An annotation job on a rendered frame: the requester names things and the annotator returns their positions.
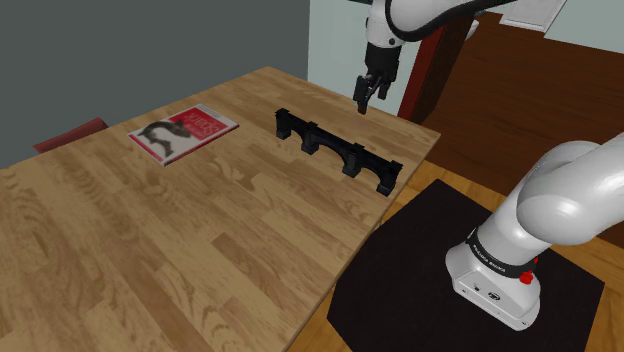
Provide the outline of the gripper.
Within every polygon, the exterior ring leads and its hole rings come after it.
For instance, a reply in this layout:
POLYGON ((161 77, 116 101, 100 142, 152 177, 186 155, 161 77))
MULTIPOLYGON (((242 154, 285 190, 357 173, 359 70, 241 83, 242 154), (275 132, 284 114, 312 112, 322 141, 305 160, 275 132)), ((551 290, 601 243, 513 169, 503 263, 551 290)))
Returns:
POLYGON ((372 43, 367 44, 365 54, 367 75, 357 77, 353 93, 353 101, 360 114, 367 113, 369 100, 377 89, 378 98, 386 99, 392 82, 396 80, 401 49, 401 46, 382 48, 372 43))

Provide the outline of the black arched bridge toy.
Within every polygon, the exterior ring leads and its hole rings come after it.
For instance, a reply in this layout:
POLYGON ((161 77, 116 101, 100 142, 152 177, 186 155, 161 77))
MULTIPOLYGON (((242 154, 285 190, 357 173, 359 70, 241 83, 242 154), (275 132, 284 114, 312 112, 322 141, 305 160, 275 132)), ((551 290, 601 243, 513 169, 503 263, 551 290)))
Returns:
POLYGON ((388 161, 358 143, 350 143, 322 128, 316 123, 291 114, 287 109, 280 108, 275 112, 276 137, 285 140, 296 132, 302 140, 301 150, 313 155, 320 146, 325 146, 337 153, 342 161, 342 172, 355 178, 362 169, 373 172, 379 183, 376 191, 389 196, 396 186, 397 177, 403 165, 395 160, 388 161))

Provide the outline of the red and white book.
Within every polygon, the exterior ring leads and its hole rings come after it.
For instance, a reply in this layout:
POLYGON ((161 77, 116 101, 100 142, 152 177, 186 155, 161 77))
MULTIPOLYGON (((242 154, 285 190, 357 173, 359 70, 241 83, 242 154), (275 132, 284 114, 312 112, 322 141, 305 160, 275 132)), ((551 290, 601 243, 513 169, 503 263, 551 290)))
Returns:
POLYGON ((238 127, 237 122, 197 104, 127 136, 165 167, 238 127))

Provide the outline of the white framed window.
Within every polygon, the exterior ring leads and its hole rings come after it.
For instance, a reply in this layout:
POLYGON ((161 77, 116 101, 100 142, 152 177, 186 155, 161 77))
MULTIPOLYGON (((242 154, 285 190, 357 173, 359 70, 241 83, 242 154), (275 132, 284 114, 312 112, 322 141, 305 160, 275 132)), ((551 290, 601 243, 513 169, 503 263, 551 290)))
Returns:
POLYGON ((567 0, 515 0, 501 25, 546 33, 567 0))

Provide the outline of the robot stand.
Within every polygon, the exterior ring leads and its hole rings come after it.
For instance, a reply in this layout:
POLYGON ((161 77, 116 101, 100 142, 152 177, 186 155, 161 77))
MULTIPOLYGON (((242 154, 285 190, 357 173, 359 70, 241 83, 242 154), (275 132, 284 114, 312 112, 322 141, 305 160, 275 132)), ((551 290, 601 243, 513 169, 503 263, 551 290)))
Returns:
POLYGON ((446 252, 490 212, 435 180, 365 241, 328 320, 352 352, 584 352, 604 283, 551 249, 536 321, 515 331, 458 295, 446 252))

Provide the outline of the wooden table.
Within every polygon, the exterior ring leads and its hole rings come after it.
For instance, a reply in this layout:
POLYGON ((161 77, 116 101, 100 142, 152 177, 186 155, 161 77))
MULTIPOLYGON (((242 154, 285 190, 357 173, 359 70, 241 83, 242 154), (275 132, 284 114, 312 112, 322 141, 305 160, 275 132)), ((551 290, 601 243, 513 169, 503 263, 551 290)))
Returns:
POLYGON ((392 198, 285 108, 403 165, 438 134, 265 67, 0 170, 0 352, 283 352, 392 198), (197 104, 239 127, 165 167, 127 134, 197 104))

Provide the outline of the red chair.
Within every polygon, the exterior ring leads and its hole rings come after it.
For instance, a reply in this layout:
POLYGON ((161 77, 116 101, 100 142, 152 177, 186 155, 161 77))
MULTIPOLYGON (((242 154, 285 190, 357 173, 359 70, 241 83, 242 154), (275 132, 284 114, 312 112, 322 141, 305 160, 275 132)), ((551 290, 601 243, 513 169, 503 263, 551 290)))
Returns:
POLYGON ((42 154, 107 128, 108 124, 101 118, 97 117, 59 136, 35 144, 33 148, 39 154, 42 154))

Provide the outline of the dark red door frame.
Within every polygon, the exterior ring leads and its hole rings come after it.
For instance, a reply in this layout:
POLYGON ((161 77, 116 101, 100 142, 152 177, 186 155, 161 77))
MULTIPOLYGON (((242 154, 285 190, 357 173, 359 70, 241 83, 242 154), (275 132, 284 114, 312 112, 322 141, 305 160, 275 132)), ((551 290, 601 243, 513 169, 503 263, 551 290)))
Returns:
POLYGON ((462 16, 420 42, 397 116, 422 124, 435 109, 474 21, 462 16))

